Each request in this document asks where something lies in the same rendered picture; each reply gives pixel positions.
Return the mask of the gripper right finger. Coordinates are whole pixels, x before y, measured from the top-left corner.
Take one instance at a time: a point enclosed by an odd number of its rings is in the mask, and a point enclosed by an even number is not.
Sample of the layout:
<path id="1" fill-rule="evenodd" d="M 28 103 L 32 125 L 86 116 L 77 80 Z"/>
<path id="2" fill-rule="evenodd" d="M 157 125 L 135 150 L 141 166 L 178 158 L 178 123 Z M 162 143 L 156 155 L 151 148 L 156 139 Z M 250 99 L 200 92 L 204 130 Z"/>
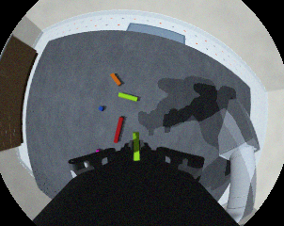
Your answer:
<path id="1" fill-rule="evenodd" d="M 170 163 L 166 162 L 166 156 L 170 158 Z M 143 140 L 139 140 L 139 159 L 143 160 L 144 167 L 164 168 L 164 163 L 178 170 L 189 172 L 198 181 L 205 160 L 202 156 L 183 153 L 166 147 L 158 147 L 155 151 Z"/>

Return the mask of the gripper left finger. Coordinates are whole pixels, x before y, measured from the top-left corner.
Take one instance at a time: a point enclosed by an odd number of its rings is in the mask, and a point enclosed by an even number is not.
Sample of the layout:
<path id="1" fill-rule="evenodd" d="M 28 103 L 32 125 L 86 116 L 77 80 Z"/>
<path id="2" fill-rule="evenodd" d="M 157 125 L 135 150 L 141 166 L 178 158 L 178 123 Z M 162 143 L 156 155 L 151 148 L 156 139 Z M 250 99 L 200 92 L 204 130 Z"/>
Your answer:
<path id="1" fill-rule="evenodd" d="M 127 147 L 128 146 L 128 147 Z M 106 164 L 103 165 L 102 160 L 107 157 Z M 108 148 L 96 153 L 87 154 L 69 160 L 72 177 L 74 178 L 80 173 L 88 170 L 99 169 L 101 167 L 117 167 L 127 166 L 128 160 L 134 160 L 134 141 L 130 140 L 125 143 L 120 151 L 115 148 Z"/>

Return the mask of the red rod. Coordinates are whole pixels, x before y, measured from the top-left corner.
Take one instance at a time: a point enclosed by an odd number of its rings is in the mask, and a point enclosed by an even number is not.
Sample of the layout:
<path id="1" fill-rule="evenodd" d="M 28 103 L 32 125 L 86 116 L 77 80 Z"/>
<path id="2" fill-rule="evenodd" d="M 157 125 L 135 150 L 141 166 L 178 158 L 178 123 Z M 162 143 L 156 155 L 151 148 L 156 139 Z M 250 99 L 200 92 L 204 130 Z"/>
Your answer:
<path id="1" fill-rule="evenodd" d="M 122 122 L 123 122 L 123 118 L 119 117 L 117 131 L 116 131 L 115 138 L 114 138 L 115 143 L 118 143 L 118 138 L 119 138 L 119 133 L 120 133 Z"/>

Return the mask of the lime green rod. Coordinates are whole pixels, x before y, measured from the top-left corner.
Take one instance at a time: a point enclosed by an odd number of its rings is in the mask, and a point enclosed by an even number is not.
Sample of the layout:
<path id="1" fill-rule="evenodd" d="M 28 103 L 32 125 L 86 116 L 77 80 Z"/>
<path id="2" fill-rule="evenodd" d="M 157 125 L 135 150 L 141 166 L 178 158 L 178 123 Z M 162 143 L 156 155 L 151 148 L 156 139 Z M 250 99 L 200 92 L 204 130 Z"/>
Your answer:
<path id="1" fill-rule="evenodd" d="M 125 99 L 128 99 L 128 100 L 132 100 L 132 101 L 137 102 L 137 97 L 134 97 L 134 96 L 131 96 L 131 95 L 127 95 L 127 94 L 124 94 L 124 93 L 119 93 L 118 97 L 125 98 Z"/>
<path id="2" fill-rule="evenodd" d="M 134 160 L 139 160 L 139 132 L 133 132 Z"/>

